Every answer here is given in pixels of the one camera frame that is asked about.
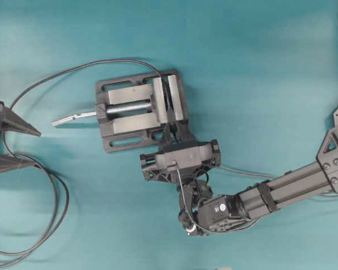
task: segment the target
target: gray cable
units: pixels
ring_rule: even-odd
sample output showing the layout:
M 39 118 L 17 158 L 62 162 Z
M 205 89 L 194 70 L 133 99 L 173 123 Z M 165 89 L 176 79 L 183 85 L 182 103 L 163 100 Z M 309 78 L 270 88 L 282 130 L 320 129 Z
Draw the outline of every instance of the gray cable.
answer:
M 257 173 L 257 172 L 248 172 L 245 170 L 238 170 L 238 169 L 232 169 L 229 167 L 224 167 L 224 166 L 220 166 L 220 167 L 214 167 L 216 169 L 231 173 L 231 174 L 237 174 L 240 176 L 249 176 L 249 177 L 255 177 L 255 178 L 264 178 L 264 179 L 269 179 L 269 180 L 273 180 L 276 179 L 276 176 L 271 175 L 271 174 L 264 174 L 264 173 Z

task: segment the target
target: wire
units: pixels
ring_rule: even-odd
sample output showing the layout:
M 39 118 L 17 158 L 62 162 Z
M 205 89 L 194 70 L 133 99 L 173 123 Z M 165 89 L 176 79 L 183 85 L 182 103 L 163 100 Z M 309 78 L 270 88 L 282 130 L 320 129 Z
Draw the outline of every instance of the wire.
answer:
M 229 167 L 224 167 L 224 166 L 219 166 L 219 167 L 214 167 L 216 169 L 231 173 L 231 174 L 239 174 L 241 176 L 249 176 L 249 177 L 255 177 L 255 178 L 264 178 L 264 179 L 269 179 L 273 180 L 276 179 L 276 176 L 271 175 L 271 174 L 264 174 L 264 173 L 256 173 L 256 172 L 247 172 L 244 170 L 238 170 L 238 169 L 232 169 Z
M 94 61 L 94 62 L 89 62 L 89 63 L 83 64 L 83 65 L 79 65 L 79 66 L 76 66 L 76 67 L 73 67 L 73 68 L 70 68 L 70 69 L 66 69 L 66 70 L 61 71 L 59 73 L 56 73 L 56 74 L 54 74 L 54 75 L 52 75 L 50 77 L 47 77 L 47 78 L 45 78 L 45 79 L 43 79 L 43 80 L 41 80 L 41 81 L 39 81 L 37 83 L 34 83 L 30 87 L 28 87 L 27 89 L 25 89 L 24 91 L 22 91 L 14 99 L 14 101 L 10 105 L 10 109 L 12 109 L 17 104 L 17 102 L 23 96 L 25 96 L 28 92 L 30 92 L 32 89 L 34 89 L 35 87 L 38 87 L 39 85 L 41 85 L 41 84 L 43 84 L 43 83 L 45 83 L 45 82 L 47 82 L 49 80 L 53 80 L 53 79 L 55 79 L 55 78 L 57 78 L 59 76 L 62 76 L 64 74 L 71 73 L 71 72 L 74 72 L 74 71 L 77 71 L 77 70 L 81 70 L 81 69 L 84 69 L 84 68 L 87 68 L 87 67 L 90 67 L 90 66 L 94 66 L 94 65 L 98 65 L 98 64 L 105 64 L 105 63 L 115 63 L 115 62 L 131 62 L 131 63 L 137 63 L 137 64 L 140 64 L 140 65 L 147 66 L 147 67 L 151 68 L 163 80 L 163 77 L 161 76 L 160 72 L 154 66 L 152 66 L 152 65 L 150 65 L 150 64 L 148 64 L 146 62 L 140 61 L 140 60 L 135 60 L 135 59 L 130 59 L 130 58 L 117 58 L 117 59 L 99 60 L 99 61 Z M 0 264 L 0 268 L 12 266 L 14 264 L 19 263 L 20 261 L 24 260 L 28 255 L 30 255 L 34 250 L 36 250 L 39 246 L 41 246 L 57 230 L 57 228 L 61 225 L 64 217 L 66 216 L 66 213 L 67 213 L 68 207 L 69 207 L 69 190 L 68 190 L 68 187 L 66 186 L 65 182 L 58 175 L 56 175 L 55 173 L 49 171 L 49 169 L 45 168 L 40 162 L 38 162 L 36 159 L 32 158 L 29 155 L 24 155 L 24 154 L 19 154 L 19 153 L 13 153 L 9 149 L 9 147 L 7 146 L 7 143 L 6 143 L 6 132 L 2 133 L 2 141 L 3 141 L 4 148 L 8 152 L 8 154 L 10 154 L 11 156 L 21 156 L 21 157 L 24 157 L 26 159 L 29 159 L 29 160 L 33 161 L 35 163 L 35 167 L 36 168 L 44 171 L 47 174 L 47 176 L 49 177 L 49 179 L 50 179 L 50 181 L 52 183 L 53 189 L 54 189 L 55 205 L 54 205 L 54 210 L 53 210 L 50 222 L 49 222 L 47 228 L 45 229 L 44 234 L 40 237 L 40 239 L 32 247 L 30 247 L 30 248 L 28 248 L 26 250 L 19 251 L 19 252 L 14 252 L 14 253 L 9 253 L 9 252 L 5 252 L 5 251 L 0 250 L 0 254 L 1 255 L 5 255 L 5 256 L 20 256 L 17 259 L 14 259 L 14 260 L 9 261 L 7 263 Z M 54 221 L 55 221 L 55 218 L 57 216 L 57 209 L 58 209 L 58 206 L 59 206 L 59 194 L 58 194 L 58 189 L 57 189 L 57 187 L 55 185 L 55 182 L 52 179 L 52 177 L 55 177 L 57 179 L 57 181 L 59 181 L 59 183 L 63 186 L 63 188 L 65 190 L 65 194 L 66 194 L 66 200 L 65 200 L 64 210 L 63 210 L 63 212 L 62 212 L 59 220 L 56 222 L 55 225 L 54 225 Z
M 113 59 L 105 59 L 105 60 L 98 60 L 98 61 L 93 61 L 93 62 L 89 62 L 89 63 L 86 63 L 86 64 L 83 64 L 83 65 L 79 65 L 79 66 L 75 66 L 75 67 L 72 67 L 70 69 L 66 69 L 66 70 L 63 70 L 59 73 L 56 73 L 50 77 L 47 77 L 45 79 L 42 79 L 41 81 L 37 82 L 37 83 L 34 83 L 33 85 L 31 85 L 30 87 L 28 87 L 27 89 L 25 89 L 24 91 L 22 91 L 15 99 L 14 101 L 11 103 L 10 105 L 10 109 L 12 109 L 16 103 L 23 97 L 25 96 L 29 91 L 31 91 L 32 89 L 34 89 L 35 87 L 38 87 L 39 85 L 45 83 L 45 82 L 48 82 L 49 80 L 53 80 L 57 77 L 60 77 L 62 75 L 65 75 L 67 73 L 71 73 L 71 72 L 74 72 L 74 71 L 77 71 L 77 70 L 81 70 L 81 69 L 84 69 L 84 68 L 87 68 L 87 67 L 90 67 L 90 66 L 94 66 L 94 65 L 98 65 L 98 64 L 107 64 L 107 63 L 118 63 L 118 62 L 128 62 L 128 63 L 136 63 L 136 64 L 140 64 L 140 65 L 144 65 L 144 66 L 147 66 L 149 68 L 151 68 L 162 80 L 163 80 L 163 76 L 160 74 L 159 70 L 157 70 L 154 66 L 152 66 L 151 64 L 149 63 L 146 63 L 146 62 L 143 62 L 143 61 L 140 61 L 140 60 L 137 60 L 137 59 L 131 59 L 131 58 L 113 58 Z M 3 138 L 3 144 L 4 144 L 4 148 L 5 150 L 10 154 L 10 155 L 13 155 L 12 151 L 8 148 L 7 146 L 7 143 L 6 143 L 6 136 L 5 136 L 6 132 L 3 132 L 2 133 L 2 138 Z
M 185 195 L 184 195 L 184 188 L 183 188 L 183 183 L 182 183 L 182 181 L 181 181 L 181 175 L 180 175 L 179 167 L 178 167 L 178 165 L 177 165 L 177 162 L 176 162 L 176 161 L 174 161 L 174 162 L 175 162 L 174 165 L 175 165 L 175 167 L 176 167 L 176 172 L 177 172 L 177 174 L 178 174 L 179 185 L 180 185 L 181 195 L 182 195 L 182 197 L 183 197 L 184 208 L 185 208 L 185 210 L 186 210 L 186 212 L 187 212 L 187 214 L 188 214 L 188 217 L 189 217 L 190 221 L 191 221 L 195 226 L 197 226 L 198 228 L 200 228 L 201 230 L 203 230 L 203 231 L 205 231 L 205 232 L 207 232 L 207 233 L 222 234 L 222 233 L 229 233 L 229 232 L 231 232 L 231 231 L 238 231 L 239 229 L 240 229 L 240 230 L 245 230 L 245 229 L 250 228 L 251 226 L 253 226 L 254 223 L 256 223 L 256 222 L 259 220 L 259 219 L 255 219 L 255 220 L 253 220 L 253 222 L 249 222 L 250 224 L 249 224 L 247 227 L 241 227 L 242 225 L 245 225 L 245 224 L 248 223 L 248 222 L 243 222 L 243 223 L 240 224 L 240 225 L 236 225 L 235 228 L 232 227 L 231 229 L 228 229 L 227 231 L 222 231 L 222 232 L 220 232 L 220 231 L 219 231 L 219 232 L 218 232 L 218 231 L 212 231 L 212 230 L 210 230 L 210 229 L 206 229 L 206 228 L 200 226 L 200 225 L 194 220 L 194 218 L 192 217 L 192 215 L 191 215 L 191 213 L 190 213 L 190 211 L 189 211 L 189 209 L 188 209 L 188 206 L 186 205 L 186 200 L 185 200 Z
M 21 255 L 21 257 L 19 257 L 17 259 L 14 259 L 14 260 L 9 261 L 7 263 L 0 264 L 0 268 L 9 267 L 9 266 L 12 266 L 12 265 L 15 265 L 15 264 L 21 262 L 28 255 L 30 255 L 34 250 L 36 250 L 39 246 L 41 246 L 50 236 L 52 236 L 52 234 L 61 225 L 61 223 L 63 222 L 63 220 L 64 220 L 64 218 L 66 216 L 66 213 L 67 213 L 68 207 L 69 207 L 69 189 L 66 186 L 65 182 L 58 175 L 56 175 L 53 172 L 50 172 L 47 168 L 43 167 L 41 165 L 41 163 L 39 163 L 36 159 L 34 159 L 34 158 L 32 158 L 32 157 L 30 157 L 28 155 L 24 155 L 24 154 L 14 154 L 14 155 L 15 156 L 22 156 L 24 158 L 27 158 L 27 159 L 32 160 L 33 162 L 35 162 L 36 165 L 40 168 L 40 170 L 44 171 L 48 175 L 50 181 L 53 183 L 53 189 L 55 190 L 55 194 L 57 194 L 57 188 L 56 188 L 55 182 L 52 180 L 52 177 L 51 177 L 51 176 L 54 176 L 58 180 L 58 182 L 63 186 L 63 188 L 65 190 L 66 199 L 65 199 L 65 206 L 64 206 L 63 212 L 62 212 L 59 220 L 56 222 L 56 224 L 54 226 L 52 226 L 53 223 L 54 223 L 55 217 L 56 217 L 56 214 L 54 216 L 54 213 L 57 213 L 57 207 L 58 207 L 58 204 L 59 204 L 59 202 L 56 200 L 54 211 L 53 211 L 53 215 L 52 215 L 52 218 L 50 220 L 49 226 L 45 230 L 45 233 L 43 234 L 43 236 L 31 248 L 26 249 L 24 251 L 20 251 L 20 252 L 15 252 L 15 253 L 8 253 L 8 252 L 0 250 L 0 254 L 1 255 L 5 255 L 5 256 L 18 256 L 18 255 Z

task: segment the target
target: teal surface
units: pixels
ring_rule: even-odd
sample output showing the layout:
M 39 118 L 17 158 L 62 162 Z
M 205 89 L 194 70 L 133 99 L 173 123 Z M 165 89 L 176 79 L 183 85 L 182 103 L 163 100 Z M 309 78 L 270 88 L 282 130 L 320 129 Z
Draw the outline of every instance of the teal surface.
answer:
M 338 106 L 338 1 L 0 0 L 0 100 L 78 64 L 138 57 L 180 70 L 190 127 L 219 141 L 223 164 L 281 175 L 314 161 Z M 310 199 L 231 235 L 187 237 L 174 186 L 145 182 L 139 154 L 106 154 L 95 119 L 50 123 L 94 107 L 95 82 L 148 71 L 108 64 L 35 89 L 15 108 L 41 138 L 8 134 L 68 183 L 59 230 L 13 269 L 338 269 L 338 200 Z M 217 194 L 253 179 L 213 170 Z M 0 248 L 27 248 L 53 195 L 43 173 L 0 175 Z

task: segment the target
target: black cable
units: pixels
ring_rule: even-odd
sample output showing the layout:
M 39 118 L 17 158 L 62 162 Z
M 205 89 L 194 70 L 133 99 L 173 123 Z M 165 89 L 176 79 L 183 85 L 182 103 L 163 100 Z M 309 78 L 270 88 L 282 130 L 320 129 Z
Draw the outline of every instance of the black cable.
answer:
M 144 66 L 147 66 L 149 68 L 151 68 L 163 81 L 163 77 L 161 76 L 160 72 L 152 65 L 146 63 L 146 62 L 143 62 L 143 61 L 140 61 L 140 60 L 135 60 L 135 59 L 130 59 L 130 58 L 117 58 L 117 59 L 107 59 L 107 60 L 99 60 L 99 61 L 94 61 L 94 62 L 90 62 L 90 63 L 87 63 L 87 64 L 83 64 L 83 65 L 79 65 L 79 66 L 76 66 L 76 67 L 73 67 L 71 69 L 66 69 L 64 71 L 61 71 L 59 73 L 56 73 L 48 78 L 45 78 L 33 85 L 31 85 L 30 87 L 28 87 L 27 89 L 25 89 L 24 91 L 22 91 L 15 99 L 14 101 L 12 102 L 12 104 L 10 105 L 10 109 L 12 109 L 16 104 L 17 102 L 23 97 L 25 96 L 29 91 L 31 91 L 32 89 L 34 89 L 35 87 L 49 81 L 49 80 L 53 80 L 59 76 L 62 76 L 64 74 L 67 74 L 67 73 L 71 73 L 71 72 L 74 72 L 74 71 L 77 71 L 77 70 L 80 70 L 80 69 L 84 69 L 84 68 L 87 68 L 89 66 L 94 66 L 94 65 L 98 65 L 98 64 L 105 64 L 105 63 L 115 63 L 115 62 L 131 62 L 131 63 L 137 63 L 137 64 L 140 64 L 140 65 L 144 65 Z M 18 153 L 13 153 L 7 146 L 7 143 L 6 143 L 6 137 L 5 137 L 5 134 L 6 132 L 3 132 L 2 133 L 2 141 L 3 141 L 3 144 L 4 144 L 4 147 L 6 149 L 6 151 L 12 155 L 12 156 L 21 156 L 21 157 L 24 157 L 24 158 L 27 158 L 33 162 L 35 162 L 35 167 L 44 171 L 52 185 L 53 185 L 53 189 L 54 189 L 54 193 L 55 193 L 55 206 L 54 206 L 54 211 L 53 211 L 53 215 L 52 215 L 52 218 L 49 222 L 49 225 L 48 227 L 46 228 L 44 234 L 42 235 L 42 237 L 30 248 L 26 249 L 26 250 L 23 250 L 23 251 L 20 251 L 20 252 L 14 252 L 14 253 L 9 253 L 9 252 L 5 252 L 5 251 L 2 251 L 0 250 L 0 254 L 1 255 L 5 255 L 5 256 L 20 256 L 19 258 L 17 259 L 14 259 L 12 261 L 9 261 L 7 263 L 3 263 L 3 264 L 0 264 L 0 268 L 2 267 L 8 267 L 8 266 L 12 266 L 14 264 L 17 264 L 19 263 L 20 261 L 22 261 L 23 259 L 25 259 L 28 255 L 30 255 L 34 250 L 36 250 L 39 246 L 41 246 L 56 230 L 57 228 L 59 227 L 59 225 L 62 223 L 64 217 L 66 216 L 66 213 L 68 211 L 68 206 L 69 206 L 69 190 L 68 190 L 68 187 L 66 186 L 66 184 L 64 183 L 64 181 L 58 176 L 56 175 L 55 173 L 49 171 L 47 168 L 45 168 L 40 162 L 38 162 L 36 159 L 32 158 L 31 156 L 29 155 L 24 155 L 24 154 L 18 154 Z M 55 177 L 59 183 L 63 186 L 64 190 L 65 190 L 65 193 L 66 193 L 66 201 L 65 201 L 65 206 L 64 206 L 64 210 L 63 210 L 63 213 L 61 214 L 61 217 L 59 218 L 59 220 L 57 221 L 57 223 L 54 225 L 54 227 L 52 227 L 53 223 L 54 223 L 54 220 L 55 220 L 55 217 L 57 215 L 57 208 L 58 208 L 58 205 L 59 205 L 59 197 L 58 197 L 58 191 L 57 191 L 57 187 L 55 185 L 55 182 L 54 180 L 52 179 L 52 176 Z
M 62 221 L 64 220 L 64 217 L 66 216 L 66 213 L 67 213 L 68 207 L 69 207 L 69 190 L 68 190 L 68 187 L 66 186 L 66 184 L 64 183 L 64 181 L 58 175 L 56 175 L 53 172 L 50 172 L 47 168 L 43 167 L 40 162 L 38 162 L 36 159 L 34 159 L 34 158 L 32 158 L 32 157 L 30 157 L 28 155 L 15 153 L 14 156 L 22 156 L 24 158 L 27 158 L 27 159 L 35 162 L 35 164 L 37 165 L 37 167 L 39 167 L 40 170 L 44 171 L 48 175 L 48 177 L 49 177 L 49 179 L 50 179 L 50 181 L 51 181 L 51 183 L 53 185 L 54 192 L 55 192 L 55 207 L 54 207 L 54 211 L 53 211 L 53 215 L 52 215 L 52 218 L 50 220 L 50 223 L 49 223 L 47 229 L 45 230 L 43 236 L 32 247 L 30 247 L 29 249 L 26 249 L 24 251 L 15 252 L 15 253 L 8 253 L 8 252 L 0 250 L 0 254 L 1 255 L 5 255 L 5 256 L 20 256 L 17 259 L 14 259 L 14 260 L 9 261 L 7 263 L 0 264 L 0 268 L 9 267 L 9 266 L 12 266 L 14 264 L 19 263 L 20 261 L 22 261 L 23 259 L 25 259 L 28 255 L 30 255 L 34 250 L 36 250 L 39 246 L 41 246 L 50 236 L 52 236 L 52 234 L 61 225 Z M 65 190 L 65 194 L 66 194 L 64 210 L 63 210 L 63 212 L 62 212 L 59 220 L 56 222 L 56 224 L 54 226 L 52 226 L 52 225 L 53 225 L 53 223 L 55 221 L 55 218 L 56 218 L 57 207 L 59 206 L 59 201 L 58 201 L 57 187 L 55 185 L 54 180 L 52 179 L 52 176 L 54 176 L 59 181 L 59 183 L 63 186 L 63 188 Z

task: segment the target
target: vise jaw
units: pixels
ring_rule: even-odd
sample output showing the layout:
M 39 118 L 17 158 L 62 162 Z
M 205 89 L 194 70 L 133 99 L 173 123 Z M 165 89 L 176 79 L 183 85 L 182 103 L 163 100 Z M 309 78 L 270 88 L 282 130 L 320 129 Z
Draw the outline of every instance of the vise jaw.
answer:
M 163 80 L 156 73 L 145 73 L 96 84 L 96 117 L 106 152 L 158 144 L 170 121 L 168 106 L 173 108 L 174 120 L 188 120 L 179 72 L 165 70 L 161 75 Z M 127 83 L 129 87 L 118 88 Z

